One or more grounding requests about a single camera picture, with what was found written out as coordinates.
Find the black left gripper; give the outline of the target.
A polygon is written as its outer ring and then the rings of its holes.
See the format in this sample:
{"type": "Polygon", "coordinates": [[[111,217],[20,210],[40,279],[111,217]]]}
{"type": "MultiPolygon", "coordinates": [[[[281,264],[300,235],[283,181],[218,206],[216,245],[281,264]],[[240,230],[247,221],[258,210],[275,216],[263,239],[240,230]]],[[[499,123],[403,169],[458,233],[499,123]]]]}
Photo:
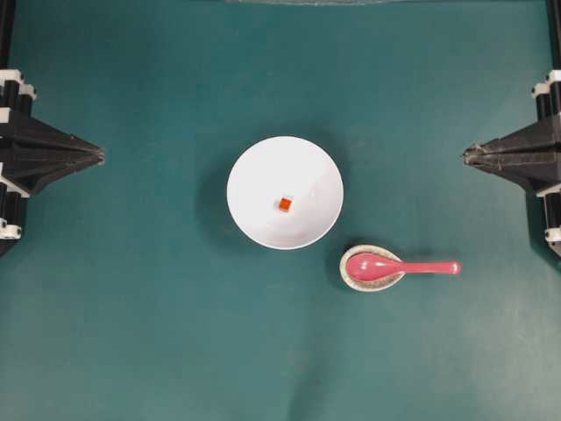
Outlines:
{"type": "Polygon", "coordinates": [[[30,196],[104,163],[101,147],[30,117],[36,98],[19,70],[1,70],[1,256],[23,237],[30,196]],[[16,142],[67,151],[16,151],[16,142]]]}

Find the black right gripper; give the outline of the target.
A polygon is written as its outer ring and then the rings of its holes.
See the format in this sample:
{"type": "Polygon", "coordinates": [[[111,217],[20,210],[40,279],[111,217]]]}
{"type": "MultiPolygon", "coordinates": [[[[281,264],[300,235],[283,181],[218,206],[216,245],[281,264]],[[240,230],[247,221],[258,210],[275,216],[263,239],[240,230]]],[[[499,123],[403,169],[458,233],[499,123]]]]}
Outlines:
{"type": "Polygon", "coordinates": [[[543,201],[544,237],[560,255],[560,154],[536,153],[560,147],[560,70],[551,70],[545,82],[532,89],[539,121],[485,144],[473,144],[463,153],[469,167],[496,175],[536,193],[543,201]]]}

